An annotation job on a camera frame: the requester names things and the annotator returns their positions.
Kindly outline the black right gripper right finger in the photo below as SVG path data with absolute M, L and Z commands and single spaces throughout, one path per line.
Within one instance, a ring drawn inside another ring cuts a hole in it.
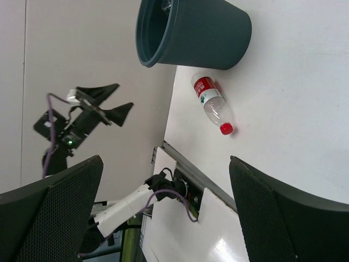
M 348 261 L 348 204 L 297 189 L 235 156 L 229 173 L 250 261 Z

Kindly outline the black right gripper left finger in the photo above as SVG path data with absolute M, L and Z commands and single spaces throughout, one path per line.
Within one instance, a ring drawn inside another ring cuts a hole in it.
M 76 261 L 104 164 L 96 155 L 1 194 L 1 261 Z

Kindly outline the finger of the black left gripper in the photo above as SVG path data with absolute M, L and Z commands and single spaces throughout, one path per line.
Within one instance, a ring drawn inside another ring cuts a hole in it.
M 100 105 L 111 96 L 118 87 L 119 84 L 111 84 L 103 87 L 76 87 L 76 90 L 82 98 L 88 100 L 92 105 Z
M 133 106 L 134 103 L 129 102 L 110 110 L 104 110 L 103 113 L 109 121 L 115 123 L 119 127 L 122 127 L 129 111 Z

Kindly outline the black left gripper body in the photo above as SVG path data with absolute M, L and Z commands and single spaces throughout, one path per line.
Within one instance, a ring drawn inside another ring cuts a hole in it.
M 88 106 L 83 108 L 82 106 L 73 106 L 70 108 L 70 113 L 76 109 L 81 109 L 82 112 L 75 118 L 70 125 L 70 133 L 77 136 L 88 136 L 96 128 L 99 123 L 109 125 L 103 110 L 98 106 Z

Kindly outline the red label clear bottle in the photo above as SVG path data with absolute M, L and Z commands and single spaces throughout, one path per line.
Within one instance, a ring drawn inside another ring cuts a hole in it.
M 209 120 L 223 135 L 234 132 L 231 108 L 221 95 L 214 80 L 206 72 L 197 72 L 192 76 L 191 84 Z

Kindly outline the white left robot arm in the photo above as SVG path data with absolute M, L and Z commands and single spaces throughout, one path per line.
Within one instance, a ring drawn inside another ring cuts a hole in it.
M 51 143 L 42 159 L 43 177 L 67 169 L 67 158 L 74 155 L 73 151 L 81 146 L 100 123 L 106 126 L 112 124 L 123 126 L 134 106 L 132 102 L 109 110 L 100 107 L 118 87 L 119 84 L 111 84 L 91 88 L 75 87 L 70 90 L 62 101 L 70 105 L 71 112 L 77 108 L 81 109 L 81 113 L 74 120 L 65 118 L 53 109 L 51 101 L 55 96 L 53 93 L 46 95 L 49 108 L 33 127 Z M 161 199 L 159 189 L 166 182 L 164 174 L 153 175 L 124 199 L 90 216 L 79 252 L 91 253 L 107 241 L 115 231 L 126 229 L 129 219 Z

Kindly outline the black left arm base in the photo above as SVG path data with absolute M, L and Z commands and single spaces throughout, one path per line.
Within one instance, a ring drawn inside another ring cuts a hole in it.
M 198 218 L 203 190 L 191 182 L 177 168 L 174 171 L 171 171 L 170 168 L 163 168 L 160 174 L 165 176 L 165 183 L 160 186 L 160 189 L 170 189 L 179 193 L 188 204 L 192 215 Z

